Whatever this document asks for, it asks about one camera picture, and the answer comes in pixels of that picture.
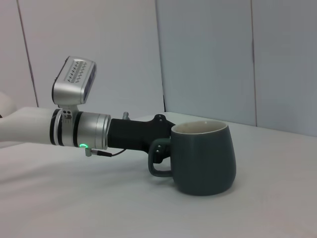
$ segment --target black band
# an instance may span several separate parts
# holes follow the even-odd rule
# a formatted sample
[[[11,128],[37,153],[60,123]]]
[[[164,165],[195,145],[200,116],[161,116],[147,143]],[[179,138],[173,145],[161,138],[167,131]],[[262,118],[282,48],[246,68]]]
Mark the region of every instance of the black band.
[[[60,110],[60,109],[56,109],[56,110],[53,112],[52,119],[51,119],[51,125],[50,125],[50,140],[51,140],[52,145],[56,145],[55,140],[54,140],[54,127],[55,127],[56,115],[57,115],[57,113],[59,112],[59,110]]]
[[[58,127],[57,127],[57,141],[58,141],[58,144],[59,144],[60,146],[64,146],[63,140],[62,140],[62,138],[61,138],[61,132],[62,132],[62,128],[61,128],[62,122],[61,122],[61,120],[62,120],[62,115],[60,115],[59,121],[58,121]]]
[[[79,147],[78,146],[78,141],[77,141],[77,134],[78,134],[78,124],[80,121],[80,117],[82,115],[83,112],[78,112],[77,116],[75,118],[75,122],[74,122],[74,131],[73,131],[73,143],[75,147]]]

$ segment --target mug handle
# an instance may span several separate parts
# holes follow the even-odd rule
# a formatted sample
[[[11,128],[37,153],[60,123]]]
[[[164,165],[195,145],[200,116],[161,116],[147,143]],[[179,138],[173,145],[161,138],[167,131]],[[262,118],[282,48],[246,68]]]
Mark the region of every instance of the mug handle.
[[[167,150],[170,150],[170,139],[162,138],[156,139],[152,142],[149,149],[148,167],[153,176],[156,177],[172,177],[172,171],[160,171],[154,168],[154,157],[164,154]]]

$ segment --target mug rim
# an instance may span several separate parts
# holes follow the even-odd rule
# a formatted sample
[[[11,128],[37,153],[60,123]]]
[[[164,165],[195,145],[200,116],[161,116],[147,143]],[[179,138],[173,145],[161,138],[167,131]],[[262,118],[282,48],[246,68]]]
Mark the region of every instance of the mug rim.
[[[215,122],[218,122],[218,123],[221,123],[223,124],[223,127],[220,128],[220,129],[217,129],[217,130],[212,130],[212,131],[206,131],[206,132],[199,132],[199,133],[183,133],[183,132],[179,132],[179,131],[175,131],[177,127],[179,126],[182,126],[182,125],[185,125],[185,124],[194,124],[194,123],[215,123]],[[174,125],[171,129],[172,132],[176,133],[176,134],[183,134],[183,135],[201,135],[201,134],[208,134],[208,133],[214,133],[214,132],[217,132],[217,131],[221,131],[221,130],[224,130],[228,127],[229,125],[223,121],[220,121],[220,120],[198,120],[198,121],[189,121],[189,122],[184,122],[184,123],[181,123],[181,124],[177,124],[177,125]]]

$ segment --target mug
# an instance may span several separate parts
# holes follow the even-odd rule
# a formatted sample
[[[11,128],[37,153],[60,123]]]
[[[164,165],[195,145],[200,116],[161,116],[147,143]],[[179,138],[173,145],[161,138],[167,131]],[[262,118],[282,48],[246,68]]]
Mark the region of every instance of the mug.
[[[170,151],[171,171],[154,168],[156,156]],[[229,126],[208,120],[175,125],[170,139],[152,142],[149,171],[156,177],[173,177],[183,193],[214,195],[228,190],[236,176],[236,161]]]

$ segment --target white wall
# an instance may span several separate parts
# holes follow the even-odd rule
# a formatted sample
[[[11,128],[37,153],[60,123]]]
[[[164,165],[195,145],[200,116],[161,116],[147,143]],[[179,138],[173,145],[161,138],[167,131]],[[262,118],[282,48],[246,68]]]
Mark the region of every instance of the white wall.
[[[164,111],[154,0],[21,0],[20,8],[40,107],[56,108],[53,80],[74,55],[97,63],[81,110]]]
[[[316,9],[253,0],[258,126],[317,136]]]
[[[250,0],[158,0],[168,112],[255,125]]]
[[[0,0],[0,42],[0,91],[18,108],[36,107],[16,0]]]

